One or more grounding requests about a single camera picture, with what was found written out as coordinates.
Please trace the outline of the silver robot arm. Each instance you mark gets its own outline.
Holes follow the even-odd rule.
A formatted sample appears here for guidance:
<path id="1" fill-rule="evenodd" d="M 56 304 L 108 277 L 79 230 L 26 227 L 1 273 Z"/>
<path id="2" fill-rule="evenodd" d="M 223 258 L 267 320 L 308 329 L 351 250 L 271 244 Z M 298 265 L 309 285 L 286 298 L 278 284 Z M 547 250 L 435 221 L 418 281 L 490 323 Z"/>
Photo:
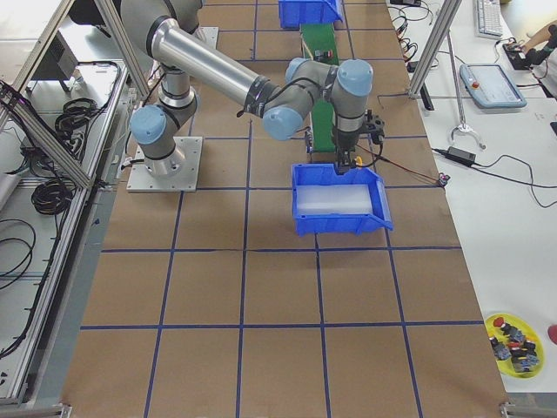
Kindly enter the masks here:
<path id="1" fill-rule="evenodd" d="M 287 68 L 285 86 L 279 87 L 196 37 L 202 6 L 200 1 L 123 1 L 120 17 L 143 53 L 242 105 L 245 113 L 263 120 L 272 138 L 291 138 L 318 101 L 329 103 L 339 174 L 358 167 L 351 153 L 360 136 L 383 144 L 384 123 L 366 109 L 373 76 L 369 63 L 356 59 L 334 65 L 296 57 Z"/>

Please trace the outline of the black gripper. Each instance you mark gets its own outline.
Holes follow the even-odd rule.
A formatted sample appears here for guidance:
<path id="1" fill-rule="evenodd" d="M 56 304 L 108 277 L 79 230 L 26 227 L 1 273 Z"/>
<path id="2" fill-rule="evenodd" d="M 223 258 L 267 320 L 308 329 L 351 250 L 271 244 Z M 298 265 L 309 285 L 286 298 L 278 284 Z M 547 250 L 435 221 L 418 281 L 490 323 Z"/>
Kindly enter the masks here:
<path id="1" fill-rule="evenodd" d="M 342 115 L 336 108 L 333 109 L 332 142 L 335 146 L 335 171 L 338 175 L 346 173 L 346 164 L 355 164 L 351 158 L 359 137 L 367 135 L 382 152 L 384 142 L 384 120 L 371 110 L 365 110 L 355 117 Z"/>

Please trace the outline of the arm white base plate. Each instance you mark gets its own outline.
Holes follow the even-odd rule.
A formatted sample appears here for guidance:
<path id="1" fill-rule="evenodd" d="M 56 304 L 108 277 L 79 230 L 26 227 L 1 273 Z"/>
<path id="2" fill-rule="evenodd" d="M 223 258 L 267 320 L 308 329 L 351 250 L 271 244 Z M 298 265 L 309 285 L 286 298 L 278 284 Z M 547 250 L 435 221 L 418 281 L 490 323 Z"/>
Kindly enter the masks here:
<path id="1" fill-rule="evenodd" d="M 129 192 L 195 192 L 198 185 L 202 137 L 175 137 L 176 146 L 166 159 L 152 160 L 144 157 L 138 147 L 136 163 L 131 168 L 127 183 Z"/>

